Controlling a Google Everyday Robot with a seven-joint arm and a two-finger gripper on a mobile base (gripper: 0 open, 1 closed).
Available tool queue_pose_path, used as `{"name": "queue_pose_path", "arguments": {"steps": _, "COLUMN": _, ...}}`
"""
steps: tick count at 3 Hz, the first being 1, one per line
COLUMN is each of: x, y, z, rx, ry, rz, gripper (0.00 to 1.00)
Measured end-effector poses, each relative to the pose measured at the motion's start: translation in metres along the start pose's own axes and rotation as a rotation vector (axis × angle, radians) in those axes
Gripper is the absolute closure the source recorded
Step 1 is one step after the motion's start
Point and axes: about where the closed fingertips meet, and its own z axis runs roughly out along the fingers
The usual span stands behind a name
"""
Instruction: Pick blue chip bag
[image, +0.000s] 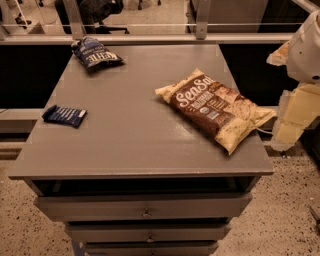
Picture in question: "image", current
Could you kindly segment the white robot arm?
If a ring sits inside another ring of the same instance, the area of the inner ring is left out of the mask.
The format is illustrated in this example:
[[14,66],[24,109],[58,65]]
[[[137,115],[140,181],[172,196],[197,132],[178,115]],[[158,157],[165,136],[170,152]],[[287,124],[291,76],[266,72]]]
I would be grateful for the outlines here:
[[272,130],[271,147],[287,151],[320,115],[320,10],[312,12],[292,38],[270,54],[267,63],[285,65],[290,78],[299,82],[284,90]]

